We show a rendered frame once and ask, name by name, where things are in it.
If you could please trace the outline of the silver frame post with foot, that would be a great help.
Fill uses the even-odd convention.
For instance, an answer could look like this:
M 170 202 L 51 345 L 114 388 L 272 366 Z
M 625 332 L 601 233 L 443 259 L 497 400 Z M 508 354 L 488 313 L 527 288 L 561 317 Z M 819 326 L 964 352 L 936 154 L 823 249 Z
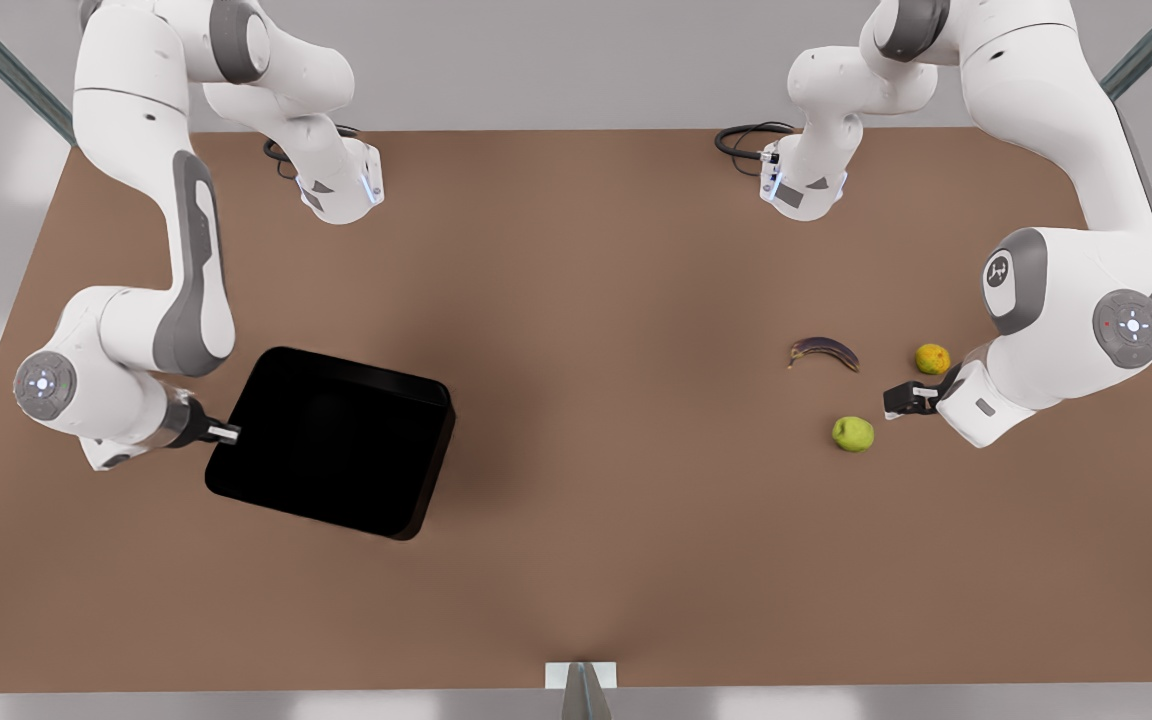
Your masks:
M 562 689 L 559 720 L 613 720 L 605 691 L 617 688 L 616 662 L 547 662 L 547 689 Z

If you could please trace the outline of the dark overripe banana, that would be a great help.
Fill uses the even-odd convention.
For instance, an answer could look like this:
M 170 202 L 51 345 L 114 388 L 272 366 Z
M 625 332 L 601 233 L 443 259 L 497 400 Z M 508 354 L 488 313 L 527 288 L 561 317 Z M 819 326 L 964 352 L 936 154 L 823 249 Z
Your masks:
M 832 340 L 832 338 L 823 336 L 799 338 L 799 340 L 791 342 L 790 348 L 788 348 L 787 367 L 794 367 L 796 361 L 813 354 L 833 357 L 833 359 L 840 361 L 851 372 L 861 372 L 859 356 L 849 346 L 838 340 Z

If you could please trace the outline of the black rectangular tray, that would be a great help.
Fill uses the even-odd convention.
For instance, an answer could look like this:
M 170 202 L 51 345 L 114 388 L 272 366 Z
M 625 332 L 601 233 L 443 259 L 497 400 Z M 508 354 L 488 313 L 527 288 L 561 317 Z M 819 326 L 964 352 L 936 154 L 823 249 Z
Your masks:
M 442 382 L 274 347 L 256 361 L 205 483 L 215 495 L 411 541 L 453 434 Z

